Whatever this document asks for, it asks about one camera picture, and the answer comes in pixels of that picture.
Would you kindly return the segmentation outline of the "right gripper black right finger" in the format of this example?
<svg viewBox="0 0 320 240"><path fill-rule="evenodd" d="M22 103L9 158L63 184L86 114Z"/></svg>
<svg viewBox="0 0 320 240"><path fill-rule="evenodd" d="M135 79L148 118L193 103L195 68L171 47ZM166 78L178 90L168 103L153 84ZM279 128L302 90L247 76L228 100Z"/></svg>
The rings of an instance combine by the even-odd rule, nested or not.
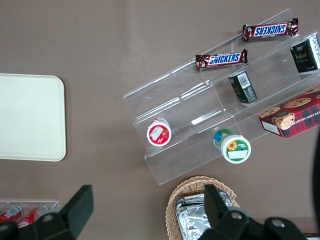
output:
<svg viewBox="0 0 320 240"><path fill-rule="evenodd" d="M204 210L210 229L203 240L243 240L248 230L249 217L241 208L228 208L214 185L204 187Z"/></svg>

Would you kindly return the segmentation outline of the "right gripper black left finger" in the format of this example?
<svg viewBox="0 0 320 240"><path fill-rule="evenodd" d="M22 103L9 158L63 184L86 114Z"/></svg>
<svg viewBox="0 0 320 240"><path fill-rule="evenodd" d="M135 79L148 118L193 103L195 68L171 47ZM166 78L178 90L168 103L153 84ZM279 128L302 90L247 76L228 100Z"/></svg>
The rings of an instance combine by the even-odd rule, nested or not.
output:
<svg viewBox="0 0 320 240"><path fill-rule="evenodd" d="M58 212L41 216L24 231L26 240L76 240L94 211L93 187L83 185Z"/></svg>

